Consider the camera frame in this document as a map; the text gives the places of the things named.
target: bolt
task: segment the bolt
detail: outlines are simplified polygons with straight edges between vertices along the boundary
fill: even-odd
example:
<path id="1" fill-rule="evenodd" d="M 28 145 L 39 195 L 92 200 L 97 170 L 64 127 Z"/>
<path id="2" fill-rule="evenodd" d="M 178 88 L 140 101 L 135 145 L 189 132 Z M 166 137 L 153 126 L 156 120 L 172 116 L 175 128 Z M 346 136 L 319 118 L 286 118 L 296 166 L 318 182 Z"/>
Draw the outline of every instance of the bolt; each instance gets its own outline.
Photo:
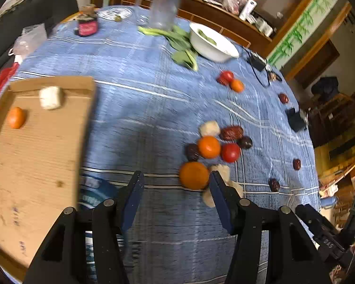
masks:
<path id="1" fill-rule="evenodd" d="M 281 206 L 280 209 L 286 215 L 291 212 L 291 209 L 288 206 Z"/>
<path id="2" fill-rule="evenodd" d="M 250 205 L 250 201 L 248 200 L 248 199 L 246 199 L 246 198 L 241 198 L 240 200 L 239 200 L 239 204 L 241 204 L 241 206 L 249 206 Z"/>
<path id="3" fill-rule="evenodd" d="M 66 207 L 64 210 L 63 210 L 63 213 L 65 215 L 69 215 L 70 213 L 72 213 L 74 211 L 74 208 L 72 207 Z"/>
<path id="4" fill-rule="evenodd" d="M 114 200 L 112 200 L 111 198 L 104 201 L 104 206 L 106 207 L 112 206 L 113 204 L 114 204 Z"/>

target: cardboard tray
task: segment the cardboard tray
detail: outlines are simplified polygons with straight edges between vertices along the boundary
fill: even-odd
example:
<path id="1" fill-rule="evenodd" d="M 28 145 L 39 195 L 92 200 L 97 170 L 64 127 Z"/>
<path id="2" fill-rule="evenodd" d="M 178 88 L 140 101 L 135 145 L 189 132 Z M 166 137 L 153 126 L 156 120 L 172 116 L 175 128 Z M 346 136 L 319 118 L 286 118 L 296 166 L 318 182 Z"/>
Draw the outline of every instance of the cardboard tray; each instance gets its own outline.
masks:
<path id="1" fill-rule="evenodd" d="M 63 89 L 63 105 L 44 110 L 39 90 Z M 18 280 L 57 217 L 78 201 L 84 136 L 95 95 L 91 77 L 63 76 L 10 83 L 0 98 L 0 265 Z M 20 107 L 27 120 L 11 129 Z"/>

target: glass pitcher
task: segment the glass pitcher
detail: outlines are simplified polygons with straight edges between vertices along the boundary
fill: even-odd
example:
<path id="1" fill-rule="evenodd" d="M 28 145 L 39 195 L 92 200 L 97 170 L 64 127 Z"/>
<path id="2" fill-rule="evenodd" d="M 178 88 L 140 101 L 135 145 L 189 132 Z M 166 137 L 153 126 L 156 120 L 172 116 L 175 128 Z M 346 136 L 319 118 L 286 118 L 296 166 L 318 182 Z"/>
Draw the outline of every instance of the glass pitcher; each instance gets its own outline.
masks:
<path id="1" fill-rule="evenodd" d="M 170 31 L 178 12 L 181 0 L 152 0 L 149 17 L 140 14 L 141 0 L 135 2 L 136 23 L 140 26 L 148 26 L 155 29 Z"/>

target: bowl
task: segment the bowl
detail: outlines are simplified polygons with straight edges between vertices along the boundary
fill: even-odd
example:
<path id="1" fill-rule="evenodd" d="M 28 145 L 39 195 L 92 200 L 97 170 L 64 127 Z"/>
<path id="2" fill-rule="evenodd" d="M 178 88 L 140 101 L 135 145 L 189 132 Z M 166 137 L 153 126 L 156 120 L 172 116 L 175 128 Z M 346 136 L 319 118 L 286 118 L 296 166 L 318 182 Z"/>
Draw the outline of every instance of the bowl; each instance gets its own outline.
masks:
<path id="1" fill-rule="evenodd" d="M 213 29 L 199 23 L 191 22 L 190 41 L 192 47 L 205 58 L 215 62 L 225 62 L 229 58 L 239 58 L 237 48 L 223 35 Z M 203 38 L 198 31 L 213 39 L 216 45 Z"/>

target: blue fabric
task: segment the blue fabric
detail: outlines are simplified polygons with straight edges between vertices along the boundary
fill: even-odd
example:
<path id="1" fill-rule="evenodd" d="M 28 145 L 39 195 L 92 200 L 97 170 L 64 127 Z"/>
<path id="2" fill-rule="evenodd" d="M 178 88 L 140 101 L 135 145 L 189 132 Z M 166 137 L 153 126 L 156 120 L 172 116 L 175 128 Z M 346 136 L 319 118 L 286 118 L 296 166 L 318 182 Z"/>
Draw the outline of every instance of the blue fabric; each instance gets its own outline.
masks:
<path id="1" fill-rule="evenodd" d="M 164 37 L 143 35 L 132 18 L 98 21 L 99 31 L 85 38 L 74 35 L 76 22 L 60 25 L 11 80 L 50 75 L 95 79 L 97 103 L 81 169 L 80 203 L 91 208 L 115 195 L 135 170 L 145 173 L 143 198 L 125 236 L 124 262 L 131 283 L 222 283 L 235 236 L 222 228 L 216 209 L 206 207 L 200 191 L 181 187 L 184 145 L 199 139 L 198 128 L 206 121 L 216 120 L 221 128 L 240 125 L 254 146 L 243 150 L 230 168 L 245 197 L 271 209 L 307 203 L 318 209 L 309 132 L 295 133 L 285 114 L 298 108 L 297 101 L 284 80 L 262 87 L 241 46 L 240 58 L 226 63 L 198 57 L 199 70 L 193 72 L 171 60 L 174 49 Z M 187 20 L 177 23 L 189 30 Z M 233 71 L 244 92 L 218 84 L 222 70 Z M 266 73 L 256 72 L 266 84 Z M 288 95 L 289 104 L 280 102 L 279 93 Z M 299 171 L 293 168 L 294 158 L 301 159 Z M 224 163 L 219 158 L 200 161 Z M 270 191 L 270 178 L 280 182 L 279 192 Z M 267 236 L 263 233 L 260 281 L 266 273 Z"/>

